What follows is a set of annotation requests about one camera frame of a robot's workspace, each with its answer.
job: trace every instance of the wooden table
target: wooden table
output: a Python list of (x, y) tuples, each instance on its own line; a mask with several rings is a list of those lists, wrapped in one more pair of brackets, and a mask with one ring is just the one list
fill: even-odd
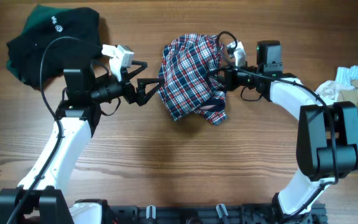
[[(0, 189), (13, 188), (49, 139), (53, 119), (39, 91), (5, 69), (6, 42), (18, 36), (33, 1), (0, 1)], [(316, 89), (338, 66), (358, 65), (358, 1), (116, 1), (52, 3), (100, 13), (101, 40), (128, 45), (149, 63), (139, 78), (156, 77), (165, 44), (182, 34), (231, 31), (255, 65), (258, 40), (280, 40), (286, 72)], [(56, 108), (63, 78), (46, 89)], [(216, 205), (267, 203), (297, 169), (298, 122), (262, 100), (228, 93), (229, 119), (214, 127), (198, 115), (173, 122), (156, 95), (143, 106), (123, 103), (102, 117), (71, 175), (66, 200), (106, 198), (110, 205)], [(247, 92), (256, 96), (253, 91)], [(113, 105), (103, 105), (112, 110)], [(358, 223), (358, 171), (330, 187), (330, 223)]]

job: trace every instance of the plaid shirt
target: plaid shirt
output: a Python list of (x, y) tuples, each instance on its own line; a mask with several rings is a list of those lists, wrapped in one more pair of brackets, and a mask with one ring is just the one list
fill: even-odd
[(162, 66), (158, 74), (165, 79), (158, 93), (174, 121), (195, 112), (214, 125), (227, 118), (224, 112), (226, 93), (209, 71), (219, 68), (221, 57), (216, 47), (216, 36), (183, 35), (163, 50)]

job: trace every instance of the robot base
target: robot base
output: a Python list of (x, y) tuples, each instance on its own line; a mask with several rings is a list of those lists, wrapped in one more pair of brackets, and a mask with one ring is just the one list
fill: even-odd
[[(111, 206), (120, 224), (186, 224), (192, 218), (204, 224), (221, 224), (215, 207), (162, 207), (156, 208), (156, 219), (146, 219), (146, 208), (136, 206)], [(271, 224), (277, 223), (272, 215), (271, 204), (245, 204), (227, 206), (227, 220), (230, 224)], [(314, 204), (310, 213), (300, 215), (294, 222), (302, 224), (327, 224), (325, 204)]]

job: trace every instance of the crumpled cloth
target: crumpled cloth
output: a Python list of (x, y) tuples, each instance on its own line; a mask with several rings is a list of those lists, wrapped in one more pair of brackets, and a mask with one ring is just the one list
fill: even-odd
[(174, 121), (192, 112), (214, 125), (227, 118), (223, 85), (208, 75), (220, 65), (216, 35), (186, 34), (164, 47), (158, 94)]
[(351, 68), (338, 67), (335, 82), (344, 86), (352, 86), (351, 81), (358, 79), (358, 65)]
[(342, 70), (338, 68), (337, 78), (336, 78), (336, 80), (339, 80), (341, 83), (344, 83), (343, 82), (344, 80), (346, 81), (345, 83), (349, 81), (350, 86), (343, 85), (336, 81), (328, 80), (317, 88), (316, 93), (321, 96), (330, 98), (335, 102), (351, 101), (357, 106), (357, 112), (358, 112), (358, 78), (355, 78), (358, 76), (358, 73), (353, 74), (352, 71), (357, 71), (357, 70), (356, 69), (348, 70), (346, 73), (348, 74), (347, 77), (346, 74), (344, 75)]

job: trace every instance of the black cable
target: black cable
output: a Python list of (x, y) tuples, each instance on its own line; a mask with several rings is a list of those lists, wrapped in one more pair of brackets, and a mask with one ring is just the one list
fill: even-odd
[[(227, 31), (222, 31), (221, 33), (218, 34), (218, 37), (216, 38), (216, 45), (219, 46), (219, 39), (220, 39), (220, 36), (222, 36), (223, 34), (228, 34), (230, 35), (233, 40), (236, 42), (236, 46), (237, 46), (237, 39), (234, 37), (234, 35), (232, 35), (230, 32), (227, 32)], [(283, 82), (283, 83), (287, 83), (287, 84), (291, 84), (291, 85), (295, 85), (295, 86), (298, 86), (300, 88), (303, 88), (305, 89), (308, 93), (310, 93), (313, 97), (316, 98), (316, 100), (320, 101), (320, 103), (322, 104), (323, 106), (323, 110), (325, 111), (326, 113), (326, 116), (327, 116), (327, 119), (328, 119), (328, 125), (329, 125), (329, 130), (330, 130), (330, 133), (331, 133), (331, 150), (332, 150), (332, 154), (333, 154), (333, 166), (334, 166), (334, 177), (335, 177), (335, 180), (334, 181), (330, 181), (330, 182), (326, 182), (326, 183), (323, 183), (323, 184), (320, 184), (319, 188), (317, 189), (317, 191), (314, 192), (314, 194), (309, 198), (308, 201), (306, 201), (300, 209), (298, 209), (293, 215), (285, 218), (282, 223), (285, 223), (289, 220), (291, 220), (293, 217), (299, 215), (304, 209), (307, 208), (307, 206), (309, 204), (312, 203), (312, 201), (314, 201), (316, 199), (316, 197), (325, 189), (325, 187), (327, 187), (328, 185), (336, 185), (338, 183), (338, 180), (339, 180), (339, 174), (338, 174), (338, 166), (337, 166), (337, 152), (336, 152), (336, 140), (335, 140), (335, 127), (334, 127), (334, 120), (333, 120), (333, 117), (331, 115), (331, 112), (327, 106), (327, 104), (324, 102), (323, 99), (320, 98), (320, 96), (318, 94), (316, 94), (313, 90), (309, 89), (308, 87), (304, 86), (304, 85), (301, 85), (297, 82), (291, 82), (291, 81), (288, 81), (288, 80), (282, 80), (281, 78), (272, 78), (272, 77), (266, 77), (266, 76), (263, 76), (263, 75), (259, 75), (259, 68), (260, 66), (262, 66), (262, 64), (258, 65), (258, 68), (257, 68), (257, 73), (253, 73), (253, 72), (248, 72), (244, 69), (241, 69), (240, 67), (236, 66), (235, 64), (233, 64), (228, 58), (225, 57), (225, 55), (223, 54), (222, 50), (220, 47), (218, 47), (218, 50), (219, 50), (219, 53), (221, 54), (222, 58), (224, 59), (224, 61), (230, 65), (231, 67), (233, 68), (236, 68), (238, 69), (238, 71), (240, 72), (244, 72), (248, 75), (251, 75), (253, 77), (259, 77), (259, 78), (264, 78), (266, 80), (270, 80), (270, 81), (278, 81), (278, 82)]]
[(98, 60), (92, 60), (91, 61), (91, 70), (94, 71), (94, 67), (93, 64), (95, 65), (99, 65), (100, 67), (102, 67), (103, 69), (105, 69), (106, 73), (104, 75), (110, 76), (110, 70), (100, 61)]
[(33, 191), (33, 189), (35, 188), (35, 186), (39, 183), (39, 181), (41, 179), (43, 179), (44, 176), (44, 172), (46, 171), (46, 169), (48, 168), (50, 162), (52, 161), (54, 155), (57, 152), (57, 149), (60, 145), (60, 142), (62, 140), (62, 124), (60, 124), (60, 121), (58, 120), (58, 118), (56, 117), (56, 114), (52, 111), (51, 107), (49, 106), (49, 103), (45, 97), (45, 93), (44, 93), (44, 89), (42, 88), (42, 68), (44, 67), (44, 60), (45, 60), (45, 55), (48, 51), (48, 49), (50, 48), (50, 46), (55, 43), (58, 40), (62, 40), (62, 39), (72, 39), (72, 40), (78, 40), (78, 41), (82, 41), (78, 38), (75, 37), (69, 37), (69, 36), (64, 36), (64, 37), (59, 37), (56, 38), (55, 40), (51, 41), (51, 43), (48, 44), (47, 48), (45, 48), (44, 53), (42, 54), (42, 58), (41, 58), (41, 64), (40, 64), (40, 91), (41, 91), (41, 96), (42, 96), (42, 100), (44, 101), (46, 107), (49, 110), (49, 113), (52, 115), (53, 119), (55, 120), (57, 127), (58, 127), (58, 134), (57, 134), (57, 141), (55, 143), (55, 146), (52, 149), (52, 152), (50, 153), (50, 155), (48, 156), (48, 159), (45, 161), (45, 164), (42, 166), (40, 172), (34, 177), (34, 181), (33, 183), (30, 185), (29, 189), (26, 191), (26, 193), (23, 195), (23, 197), (21, 198), (20, 202), (16, 205), (15, 209), (13, 210), (11, 216), (9, 217), (7, 224), (12, 223), (15, 219), (17, 219), (17, 214), (19, 213), (19, 211), (21, 210), (21, 208), (23, 207), (25, 201), (27, 200), (27, 198), (29, 197), (30, 193)]
[(257, 99), (254, 99), (254, 100), (248, 100), (248, 99), (245, 99), (244, 97), (242, 97), (242, 94), (244, 92), (244, 90), (248, 88), (248, 87), (244, 87), (242, 90), (241, 90), (241, 93), (240, 93), (240, 96), (241, 96), (241, 99), (244, 100), (244, 101), (248, 101), (248, 102), (255, 102), (255, 101), (259, 101), (260, 99), (262, 99), (262, 94), (259, 95), (259, 97)]
[(103, 115), (105, 115), (105, 116), (111, 116), (111, 115), (113, 115), (113, 114), (118, 110), (118, 107), (119, 107), (119, 105), (121, 104), (121, 99), (120, 99), (120, 98), (117, 98), (117, 99), (118, 99), (118, 104), (117, 104), (116, 109), (114, 110), (114, 112), (112, 112), (112, 113), (110, 113), (110, 114), (107, 114), (107, 113), (105, 113), (103, 110), (101, 110), (101, 114), (103, 114)]

